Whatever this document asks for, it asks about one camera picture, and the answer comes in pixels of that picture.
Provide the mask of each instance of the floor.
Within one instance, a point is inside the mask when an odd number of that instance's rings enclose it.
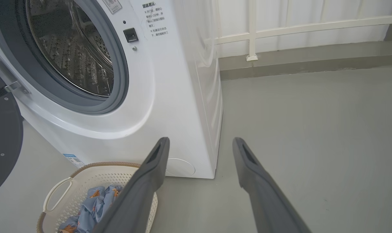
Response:
[[[392,232],[392,68],[223,81],[222,91],[216,178],[166,177],[151,232],[256,232],[235,136],[312,232]],[[76,170],[24,127],[21,156],[0,188],[0,232],[33,232],[48,190]]]

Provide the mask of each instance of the white metal railing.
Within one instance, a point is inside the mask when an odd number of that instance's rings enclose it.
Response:
[[[291,0],[288,0],[286,8],[286,22],[289,22],[291,6]],[[371,17],[371,18],[361,18],[362,9],[365,0],[360,0],[360,4],[357,9],[356,19],[341,20],[334,22],[325,22],[326,0],[323,0],[321,17],[318,23],[306,24],[306,25],[295,25],[282,28],[271,28],[261,31],[256,31],[256,0],[249,0],[249,32],[222,36],[221,35],[221,25],[219,17],[218,1],[216,0],[216,15],[218,17],[218,38],[215,39],[215,44],[225,44],[236,41],[249,40],[249,55],[246,57],[247,61],[255,61],[258,59],[256,56],[256,39],[265,37],[274,37],[287,34],[296,34],[310,31],[324,31],[331,29],[340,28],[356,28],[364,26],[374,26],[374,25],[388,25],[392,24],[392,15]]]

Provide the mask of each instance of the beige laundry basket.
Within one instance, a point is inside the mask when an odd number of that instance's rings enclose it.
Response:
[[[78,169],[70,177],[57,183],[46,196],[36,231],[38,233],[57,232],[59,225],[67,218],[78,214],[81,203],[86,199],[88,189],[97,186],[107,187],[110,184],[125,186],[139,167],[139,164],[129,162],[97,162]],[[69,187],[55,206],[48,209],[51,196],[64,183],[69,183]],[[157,195],[154,193],[146,233],[150,232],[153,225],[157,203]]]

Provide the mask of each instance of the basket handle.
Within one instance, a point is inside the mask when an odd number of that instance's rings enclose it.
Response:
[[[43,212],[51,212],[53,211],[56,206],[59,204],[59,202],[61,202],[62,198],[64,198],[64,196],[66,195],[66,193],[68,192],[69,188],[72,186],[72,177],[68,177],[66,179],[61,180],[59,183],[57,183],[48,193],[48,195],[46,196],[45,202],[43,202]],[[63,195],[59,198],[59,200],[56,202],[56,204],[52,207],[52,209],[48,209],[48,204],[50,201],[50,198],[52,197],[53,193],[59,188],[61,187],[61,185],[63,185],[66,181],[69,181],[70,184],[67,187],[67,190],[65,190],[65,192],[63,193]]]

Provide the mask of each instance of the washing machine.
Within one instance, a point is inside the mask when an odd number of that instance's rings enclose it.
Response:
[[[141,163],[215,177],[222,94],[211,0],[0,0],[0,77],[78,167]]]

